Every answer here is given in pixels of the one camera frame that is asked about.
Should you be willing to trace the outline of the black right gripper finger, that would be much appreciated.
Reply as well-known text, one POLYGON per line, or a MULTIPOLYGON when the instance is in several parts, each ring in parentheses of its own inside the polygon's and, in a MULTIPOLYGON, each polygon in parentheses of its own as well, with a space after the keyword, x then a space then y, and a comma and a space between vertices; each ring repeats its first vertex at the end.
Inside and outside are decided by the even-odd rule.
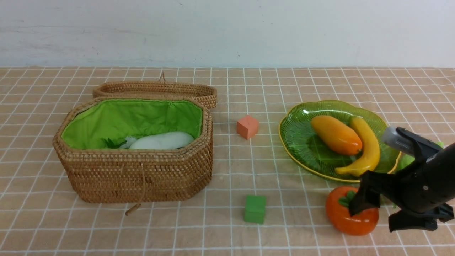
POLYGON ((360 176, 360 186, 348 204, 348 211, 353 217, 368 209, 380 208, 380 193, 382 174, 366 171, 360 176))
POLYGON ((388 217, 388 225, 390 232, 400 230, 435 231, 438 228, 437 221, 445 223, 453 219, 452 206, 442 204, 423 213, 397 211, 388 217))

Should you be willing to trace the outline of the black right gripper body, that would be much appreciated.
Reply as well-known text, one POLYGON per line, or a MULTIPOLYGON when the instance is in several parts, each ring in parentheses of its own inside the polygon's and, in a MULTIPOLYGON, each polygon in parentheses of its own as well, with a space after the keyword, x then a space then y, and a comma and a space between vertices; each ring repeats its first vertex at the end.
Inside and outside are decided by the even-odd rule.
POLYGON ((435 142, 396 127, 414 146, 414 162, 393 174, 382 174, 378 192, 404 211, 423 213, 454 199, 455 146, 435 142), (429 157, 434 158, 425 163, 429 157))

